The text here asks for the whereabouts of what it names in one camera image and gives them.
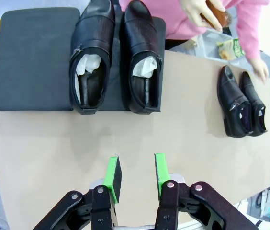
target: screw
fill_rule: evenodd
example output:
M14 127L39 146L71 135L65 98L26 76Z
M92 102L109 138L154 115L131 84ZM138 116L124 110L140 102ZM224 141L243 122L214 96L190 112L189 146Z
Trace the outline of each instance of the screw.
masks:
M98 188L98 193L103 193L104 189L102 187Z
M164 220L170 220L170 216L165 215L165 216L164 216Z
M76 200L78 198L78 194L73 194L72 196L71 196L71 199L73 199L73 200Z
M167 187L168 188L173 188L174 187L174 183L173 182L168 182L167 183Z
M195 190L196 191L201 191L203 188L202 188L202 186L201 185L197 185L196 187L195 187Z

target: loafer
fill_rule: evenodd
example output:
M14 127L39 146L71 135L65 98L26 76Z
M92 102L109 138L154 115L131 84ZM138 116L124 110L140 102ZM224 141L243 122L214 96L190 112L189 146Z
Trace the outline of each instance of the loafer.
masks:
M157 31L146 5L133 0L122 16L120 29L121 78L127 89L126 106L137 114L150 114L158 108L159 75L162 59L158 51ZM150 78L133 75L136 64L147 57L156 61L156 69Z
M76 24L71 39L70 100L81 114L94 114L104 101L112 63L114 28L115 11L111 0L91 0ZM85 54L98 55L100 65L92 73L85 71L77 76L76 68Z
M251 78L247 72L243 72L240 80L240 89L248 98L252 107L252 126L253 133L251 136L260 136L267 132L265 126L266 106L256 93Z
M238 87L228 66L224 66L220 71L217 96L225 116L226 134L234 138L242 138L251 134L251 104Z

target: person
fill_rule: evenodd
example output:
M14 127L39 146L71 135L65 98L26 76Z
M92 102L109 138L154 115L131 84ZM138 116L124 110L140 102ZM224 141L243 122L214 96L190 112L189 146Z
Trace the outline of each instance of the person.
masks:
M125 11L131 0L119 0ZM191 39L203 34L211 26L202 19L203 14L214 28L222 31L221 24L207 7L206 0L141 0L150 10L152 16L160 17L166 22L166 44ZM241 47L246 53L249 64L256 75L263 81L269 76L268 67L260 57L259 19L263 5L270 0L210 0L220 11L236 6L237 33Z

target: person's left hand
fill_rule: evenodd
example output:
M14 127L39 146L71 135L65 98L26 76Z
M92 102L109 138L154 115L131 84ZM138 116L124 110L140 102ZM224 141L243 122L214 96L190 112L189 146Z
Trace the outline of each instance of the person's left hand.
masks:
M247 58L249 64L253 67L254 73L263 81L266 82L269 77L269 71L266 63L260 58Z

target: white table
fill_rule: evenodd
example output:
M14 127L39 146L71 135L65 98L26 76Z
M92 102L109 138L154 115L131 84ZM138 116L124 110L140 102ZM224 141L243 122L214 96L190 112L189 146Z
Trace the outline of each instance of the white table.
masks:
M222 64L170 51L164 62L160 113L0 112L0 191L12 230L32 229L66 192L87 192L115 154L122 226L155 222L157 152L166 154L169 172L188 185L206 181L233 204L270 186L270 81L253 78L268 132L230 138L216 96ZM238 79L242 70L233 71ZM188 220L180 214L179 223Z

